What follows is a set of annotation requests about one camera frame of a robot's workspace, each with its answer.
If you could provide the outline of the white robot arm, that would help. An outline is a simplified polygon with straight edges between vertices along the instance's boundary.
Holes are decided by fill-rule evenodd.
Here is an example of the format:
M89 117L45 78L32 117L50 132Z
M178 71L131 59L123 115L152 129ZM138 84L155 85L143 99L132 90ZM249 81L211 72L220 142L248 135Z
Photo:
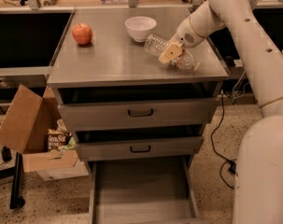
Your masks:
M233 224L283 224L283 54L254 17L254 2L206 0L177 27L159 60L173 61L228 28L262 112L238 151Z

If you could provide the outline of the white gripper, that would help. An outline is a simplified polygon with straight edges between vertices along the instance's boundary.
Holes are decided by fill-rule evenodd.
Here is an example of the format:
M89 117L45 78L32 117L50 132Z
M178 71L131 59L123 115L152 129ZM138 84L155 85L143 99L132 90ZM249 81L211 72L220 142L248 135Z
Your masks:
M161 63L169 63L180 56L185 48L194 48L205 40L205 36L195 31L191 18L186 18L178 27L176 33L169 40L169 45L159 56Z

